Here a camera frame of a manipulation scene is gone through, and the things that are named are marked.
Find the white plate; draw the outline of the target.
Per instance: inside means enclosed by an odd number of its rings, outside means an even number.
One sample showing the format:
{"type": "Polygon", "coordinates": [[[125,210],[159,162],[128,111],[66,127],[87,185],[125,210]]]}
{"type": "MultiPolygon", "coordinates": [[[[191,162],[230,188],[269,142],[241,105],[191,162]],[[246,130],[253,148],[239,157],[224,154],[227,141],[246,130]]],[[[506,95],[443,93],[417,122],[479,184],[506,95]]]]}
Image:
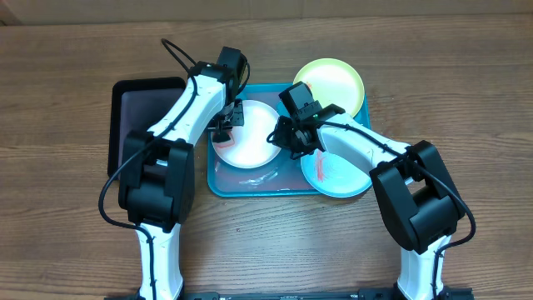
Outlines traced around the white plate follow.
{"type": "Polygon", "coordinates": [[[225,142],[214,142],[215,134],[212,133],[212,145],[225,163],[236,168],[258,168],[269,163],[281,151],[278,146],[267,142],[279,114],[264,102],[244,100],[242,105],[244,125],[229,131],[229,139],[225,142]]]}

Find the green and pink sponge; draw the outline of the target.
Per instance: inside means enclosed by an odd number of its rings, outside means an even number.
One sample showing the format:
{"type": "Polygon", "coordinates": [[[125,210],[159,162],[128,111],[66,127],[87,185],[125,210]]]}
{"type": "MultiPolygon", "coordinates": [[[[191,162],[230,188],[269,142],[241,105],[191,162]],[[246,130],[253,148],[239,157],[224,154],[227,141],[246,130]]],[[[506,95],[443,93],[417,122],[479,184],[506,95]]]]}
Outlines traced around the green and pink sponge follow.
{"type": "Polygon", "coordinates": [[[214,148],[228,148],[235,144],[232,132],[215,132],[212,134],[212,144],[214,148]]]}

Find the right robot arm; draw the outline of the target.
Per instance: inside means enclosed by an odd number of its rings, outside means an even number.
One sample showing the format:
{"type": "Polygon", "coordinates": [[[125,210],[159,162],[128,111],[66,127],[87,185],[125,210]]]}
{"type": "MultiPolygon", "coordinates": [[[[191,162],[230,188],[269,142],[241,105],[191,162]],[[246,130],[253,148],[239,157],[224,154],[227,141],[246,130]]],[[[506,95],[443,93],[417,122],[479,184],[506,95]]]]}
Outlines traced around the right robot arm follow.
{"type": "Polygon", "coordinates": [[[369,176],[382,221],[401,247],[396,297],[451,298],[441,280],[444,254],[459,244],[451,241],[457,223],[473,215],[434,145],[383,137],[335,105],[280,117],[266,140],[293,159],[316,150],[337,155],[369,176]]]}

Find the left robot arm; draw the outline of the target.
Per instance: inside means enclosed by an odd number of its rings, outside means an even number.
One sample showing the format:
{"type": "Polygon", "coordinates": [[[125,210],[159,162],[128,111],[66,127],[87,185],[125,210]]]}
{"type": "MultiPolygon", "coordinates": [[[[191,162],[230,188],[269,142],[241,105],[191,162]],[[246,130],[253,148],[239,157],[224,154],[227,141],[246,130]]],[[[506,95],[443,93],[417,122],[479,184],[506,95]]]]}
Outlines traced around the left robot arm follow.
{"type": "Polygon", "coordinates": [[[119,205],[127,211],[125,226],[139,238],[138,299],[178,299],[182,294],[179,234],[194,198],[194,147],[210,123],[222,129],[234,120],[236,97],[249,74],[242,57],[197,62],[166,114],[125,138],[122,164],[113,176],[120,182],[119,205]]]}

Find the light blue plate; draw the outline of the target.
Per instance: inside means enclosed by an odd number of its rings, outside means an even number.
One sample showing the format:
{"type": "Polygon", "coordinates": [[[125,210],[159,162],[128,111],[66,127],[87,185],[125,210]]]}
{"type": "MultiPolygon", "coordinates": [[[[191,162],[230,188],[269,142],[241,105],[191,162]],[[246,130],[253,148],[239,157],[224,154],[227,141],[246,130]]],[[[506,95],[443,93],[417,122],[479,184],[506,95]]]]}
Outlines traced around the light blue plate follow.
{"type": "Polygon", "coordinates": [[[333,198],[351,198],[371,187],[371,179],[346,159],[316,150],[300,158],[307,182],[318,192],[333,198]]]}

